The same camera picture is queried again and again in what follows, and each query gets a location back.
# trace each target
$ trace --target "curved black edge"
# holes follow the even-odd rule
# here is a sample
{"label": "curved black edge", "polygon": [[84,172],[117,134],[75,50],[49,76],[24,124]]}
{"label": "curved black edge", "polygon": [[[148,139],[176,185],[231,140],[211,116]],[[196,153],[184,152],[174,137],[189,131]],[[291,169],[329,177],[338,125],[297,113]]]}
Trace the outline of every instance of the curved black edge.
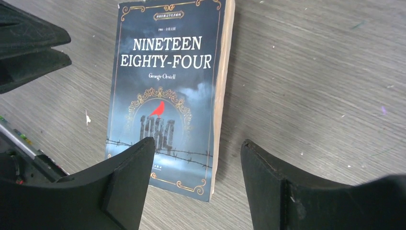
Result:
{"label": "curved black edge", "polygon": [[0,94],[72,64],[68,32],[0,0]]}
{"label": "curved black edge", "polygon": [[305,172],[247,139],[241,164],[255,230],[391,230],[406,226],[406,175],[350,186]]}
{"label": "curved black edge", "polygon": [[70,43],[65,29],[0,0],[0,59]]}
{"label": "curved black edge", "polygon": [[57,183],[0,179],[1,229],[137,230],[154,152],[154,139],[145,138]]}

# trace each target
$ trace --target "barbed wire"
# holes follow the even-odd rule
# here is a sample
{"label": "barbed wire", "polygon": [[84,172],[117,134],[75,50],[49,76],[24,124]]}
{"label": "barbed wire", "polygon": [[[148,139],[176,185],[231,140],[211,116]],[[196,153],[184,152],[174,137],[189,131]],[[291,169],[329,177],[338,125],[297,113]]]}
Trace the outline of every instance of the barbed wire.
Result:
{"label": "barbed wire", "polygon": [[[130,144],[128,143],[124,143],[121,140],[110,140],[109,137],[107,137],[106,139],[106,144],[110,144],[110,145],[115,145],[115,146],[133,146],[133,143],[131,142]],[[168,151],[168,153],[164,153],[161,152],[162,150],[166,150]],[[207,167],[207,168],[212,168],[206,164],[200,163],[198,161],[193,161],[192,158],[190,157],[189,159],[183,158],[183,157],[178,157],[177,153],[186,153],[187,156],[195,154],[195,155],[203,155],[203,156],[209,156],[209,157],[213,157],[212,155],[210,155],[210,152],[206,151],[206,154],[204,153],[199,153],[199,152],[190,152],[190,151],[182,151],[182,150],[175,150],[175,149],[155,149],[155,155],[159,155],[159,154],[163,154],[165,156],[169,156],[169,157],[173,157],[175,158],[175,160],[182,160],[182,161],[187,161],[187,163],[195,163],[195,164],[199,164],[202,167]]]}

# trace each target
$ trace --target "book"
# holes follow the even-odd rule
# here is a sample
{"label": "book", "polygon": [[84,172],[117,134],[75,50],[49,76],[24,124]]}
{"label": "book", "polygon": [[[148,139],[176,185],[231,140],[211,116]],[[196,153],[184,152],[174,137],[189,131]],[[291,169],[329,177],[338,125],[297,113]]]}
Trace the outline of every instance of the book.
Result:
{"label": "book", "polygon": [[234,0],[118,4],[105,158],[155,140],[149,185],[214,192]]}

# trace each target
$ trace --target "gray wooden table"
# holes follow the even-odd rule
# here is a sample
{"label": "gray wooden table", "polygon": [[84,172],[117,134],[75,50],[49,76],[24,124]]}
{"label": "gray wooden table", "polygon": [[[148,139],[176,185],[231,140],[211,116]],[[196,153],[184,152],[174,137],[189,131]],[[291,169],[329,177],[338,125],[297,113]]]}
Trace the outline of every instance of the gray wooden table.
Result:
{"label": "gray wooden table", "polygon": [[[102,161],[118,1],[7,2],[65,28],[72,42],[58,49],[73,65],[2,95],[0,114],[69,173]],[[341,183],[404,173],[405,10],[402,0],[237,0],[213,200],[150,187],[140,229],[252,229],[246,138]]]}

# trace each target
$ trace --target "book title text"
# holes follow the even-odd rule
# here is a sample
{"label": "book title text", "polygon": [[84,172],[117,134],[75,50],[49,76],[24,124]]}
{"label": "book title text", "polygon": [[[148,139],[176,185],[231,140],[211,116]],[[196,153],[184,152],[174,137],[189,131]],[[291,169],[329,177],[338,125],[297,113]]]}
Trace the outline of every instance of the book title text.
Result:
{"label": "book title text", "polygon": [[[173,50],[200,50],[202,36],[199,37],[163,37],[163,38],[138,38],[134,39],[133,51],[173,51]],[[212,55],[166,55],[163,54],[122,54],[121,64],[123,67],[153,67],[164,68],[170,65],[172,68],[181,66],[184,69],[210,69]]]}

